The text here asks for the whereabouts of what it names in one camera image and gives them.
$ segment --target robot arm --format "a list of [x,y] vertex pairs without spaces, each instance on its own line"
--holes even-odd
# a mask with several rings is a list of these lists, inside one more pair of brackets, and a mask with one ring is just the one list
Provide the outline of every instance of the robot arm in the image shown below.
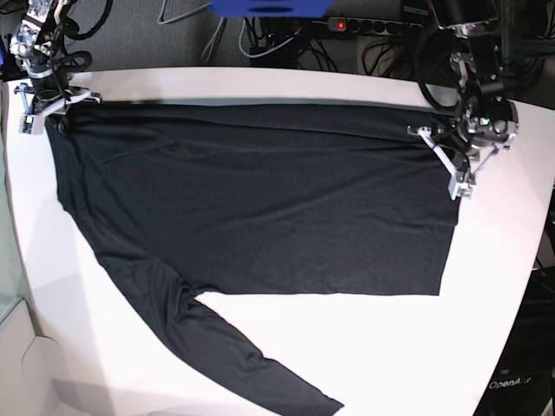
[[[85,88],[69,85],[73,72],[90,66],[92,57],[88,52],[56,58],[60,50],[65,50],[65,18],[73,3],[75,0],[30,0],[27,14],[12,37],[10,52],[22,60],[33,86],[27,88],[26,84],[22,84],[18,89],[25,107],[21,133],[40,134],[49,115],[64,114],[70,105],[83,100],[100,99],[98,94],[92,94]],[[34,95],[30,104],[27,93]]]
[[[513,103],[506,99],[501,80],[498,48],[491,37],[498,20],[492,0],[429,0],[438,30],[452,30],[458,38],[458,50],[453,50],[450,61],[460,76],[457,91],[459,106],[451,118],[449,132],[430,129],[414,132],[438,154],[452,175],[449,192],[453,199],[469,197],[475,185],[475,172],[470,161],[480,162],[482,151],[490,153],[481,167],[500,150],[508,150],[519,130],[519,120]],[[423,81],[419,86],[437,110],[443,110],[428,91]],[[455,157],[447,158],[441,150],[441,140],[448,135],[456,142]]]

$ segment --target power strip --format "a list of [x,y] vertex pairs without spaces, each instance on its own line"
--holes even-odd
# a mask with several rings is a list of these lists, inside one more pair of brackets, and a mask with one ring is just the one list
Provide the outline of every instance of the power strip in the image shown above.
[[319,22],[326,23],[330,32],[359,36],[418,36],[423,29],[418,23],[356,17],[328,17]]

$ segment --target white table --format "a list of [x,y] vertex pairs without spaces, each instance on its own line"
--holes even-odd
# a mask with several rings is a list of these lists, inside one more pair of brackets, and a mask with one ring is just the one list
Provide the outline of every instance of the white table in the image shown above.
[[[107,101],[426,106],[414,83],[290,70],[147,69],[79,75],[74,84]],[[7,132],[11,202],[40,323],[63,351],[61,399],[96,414],[270,414],[175,358],[127,304],[57,202],[47,138],[17,133],[15,85]],[[518,109],[513,149],[480,173],[473,199],[462,201],[439,297],[200,300],[266,356],[341,401],[338,415],[471,415],[513,325],[555,177],[552,111]]]

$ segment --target black shirt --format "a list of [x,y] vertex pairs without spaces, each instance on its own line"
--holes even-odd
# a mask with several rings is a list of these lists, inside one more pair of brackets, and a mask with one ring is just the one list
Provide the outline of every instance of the black shirt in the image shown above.
[[342,405],[195,296],[439,294],[459,205],[407,134],[427,114],[80,104],[68,119],[65,134],[47,125],[58,196],[99,263],[180,359],[260,406]]

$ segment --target shirt sleeve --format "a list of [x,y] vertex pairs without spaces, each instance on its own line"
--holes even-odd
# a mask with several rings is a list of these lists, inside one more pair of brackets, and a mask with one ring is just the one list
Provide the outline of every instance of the shirt sleeve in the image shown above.
[[343,405],[325,396],[197,302],[185,280],[155,259],[98,257],[122,294],[185,363],[232,392],[283,416],[328,416]]

